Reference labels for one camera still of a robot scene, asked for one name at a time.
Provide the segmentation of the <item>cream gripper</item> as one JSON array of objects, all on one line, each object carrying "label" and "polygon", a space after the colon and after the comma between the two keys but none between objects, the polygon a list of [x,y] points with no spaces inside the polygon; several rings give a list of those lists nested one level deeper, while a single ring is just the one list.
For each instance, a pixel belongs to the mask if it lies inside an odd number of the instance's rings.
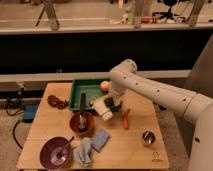
[{"label": "cream gripper", "polygon": [[112,111],[105,105],[102,99],[97,99],[94,102],[93,109],[104,121],[108,121],[113,117]]}]

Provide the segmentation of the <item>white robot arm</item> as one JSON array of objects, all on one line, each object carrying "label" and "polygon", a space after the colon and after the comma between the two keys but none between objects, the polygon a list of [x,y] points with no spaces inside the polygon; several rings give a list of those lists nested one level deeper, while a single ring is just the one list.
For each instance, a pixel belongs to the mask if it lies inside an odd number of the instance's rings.
[{"label": "white robot arm", "polygon": [[130,89],[194,124],[188,171],[213,171],[213,98],[140,77],[136,72],[137,65],[131,59],[112,68],[109,95],[118,100]]}]

